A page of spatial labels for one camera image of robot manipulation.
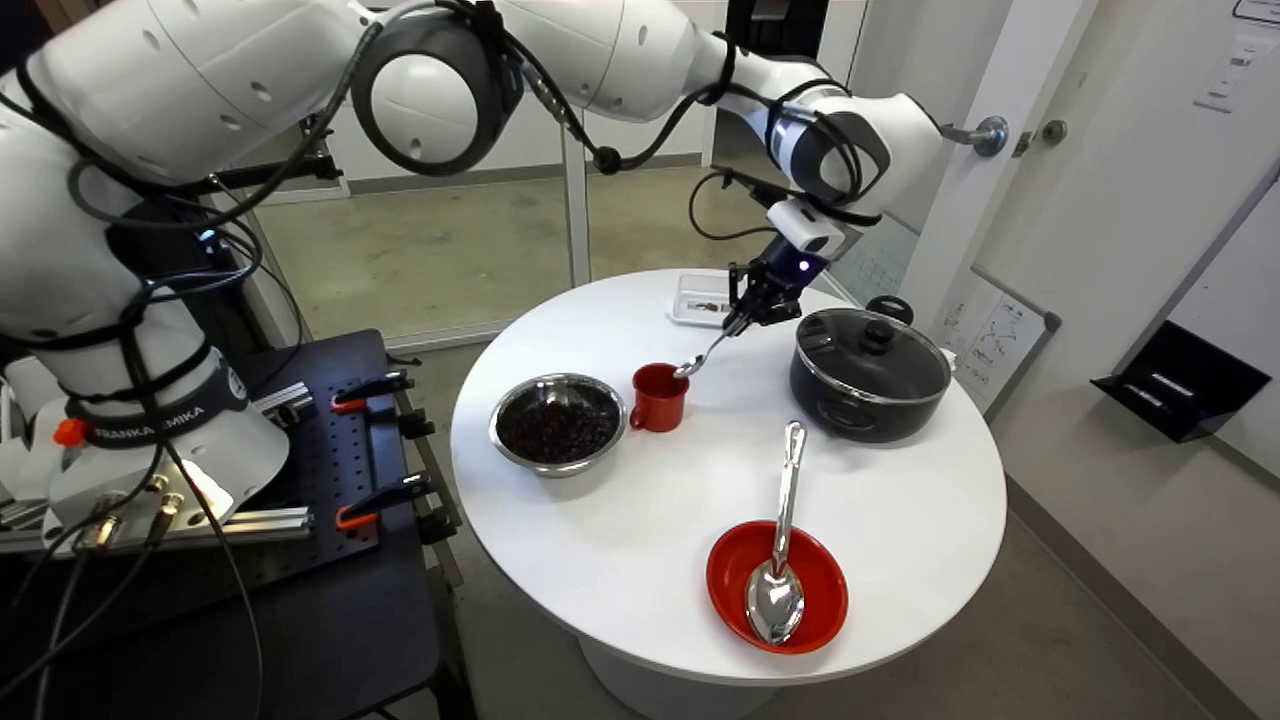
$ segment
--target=red plate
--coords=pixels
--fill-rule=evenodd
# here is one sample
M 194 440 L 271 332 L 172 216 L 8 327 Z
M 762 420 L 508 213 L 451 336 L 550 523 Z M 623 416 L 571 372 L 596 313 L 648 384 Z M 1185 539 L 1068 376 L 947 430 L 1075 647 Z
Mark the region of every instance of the red plate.
M 837 556 L 813 539 L 808 532 L 790 528 L 790 573 L 803 584 L 803 618 L 795 623 L 795 636 L 787 643 L 762 643 L 747 622 L 747 580 L 773 551 L 775 523 L 753 522 L 729 528 L 710 556 L 707 556 L 707 597 L 716 604 L 716 618 L 747 643 L 762 652 L 803 657 L 825 647 L 842 618 L 849 618 L 849 587 Z

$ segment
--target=door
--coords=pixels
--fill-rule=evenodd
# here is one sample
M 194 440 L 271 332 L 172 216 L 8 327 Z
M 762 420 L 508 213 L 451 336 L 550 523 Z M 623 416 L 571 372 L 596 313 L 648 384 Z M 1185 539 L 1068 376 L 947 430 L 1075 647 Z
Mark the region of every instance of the door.
M 995 155 L 947 148 L 826 273 L 842 298 L 894 294 L 917 303 L 924 332 L 938 327 L 1016 176 L 1016 141 L 1042 124 L 1093 7 L 1094 0 L 868 0 L 852 92 L 913 92 L 938 124 L 958 127 L 1001 117 L 1006 145 Z

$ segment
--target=black pot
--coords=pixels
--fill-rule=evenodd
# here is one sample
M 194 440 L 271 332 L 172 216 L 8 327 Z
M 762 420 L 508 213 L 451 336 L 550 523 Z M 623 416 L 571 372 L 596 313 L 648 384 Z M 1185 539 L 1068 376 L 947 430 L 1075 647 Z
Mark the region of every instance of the black pot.
M 798 321 L 790 397 L 813 426 L 849 440 L 904 440 L 953 388 L 953 361 L 913 327 L 913 308 L 825 308 Z

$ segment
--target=gray floor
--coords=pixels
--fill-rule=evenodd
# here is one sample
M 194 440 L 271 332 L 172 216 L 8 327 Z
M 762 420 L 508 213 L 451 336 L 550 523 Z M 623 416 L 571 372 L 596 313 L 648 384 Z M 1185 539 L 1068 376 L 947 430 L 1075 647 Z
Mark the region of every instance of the gray floor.
M 701 245 L 684 225 L 695 168 L 593 183 L 596 277 L 660 264 L 722 264 L 760 245 Z M 562 289 L 560 179 L 476 179 L 372 192 L 332 206 L 267 208 L 271 249 L 318 336 L 385 327 L 390 339 L 494 332 Z M 757 225 L 753 206 L 710 208 L 716 229 Z M 451 402 L 479 349 L 431 352 L 417 368 L 446 465 Z M 526 608 L 482 565 L 473 532 L 451 539 L 464 565 L 458 632 L 482 720 L 623 720 L 574 640 Z M 436 716 L 423 697 L 390 707 Z M 890 670 L 826 687 L 784 693 L 762 720 L 826 716 L 979 716 L 979 720 L 1190 720 L 1209 716 L 1164 666 L 1056 559 L 1021 522 L 979 604 Z

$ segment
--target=pot handle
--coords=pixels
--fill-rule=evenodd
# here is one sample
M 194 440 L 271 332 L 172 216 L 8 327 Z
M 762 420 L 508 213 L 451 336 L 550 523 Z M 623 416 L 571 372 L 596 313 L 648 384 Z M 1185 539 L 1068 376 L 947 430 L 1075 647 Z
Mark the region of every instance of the pot handle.
M 908 300 L 899 300 L 899 298 L 874 298 L 874 300 L 868 303 L 868 313 L 890 318 L 890 321 L 899 321 L 899 323 L 913 323 L 913 321 L 917 321 L 917 308 L 913 308 Z

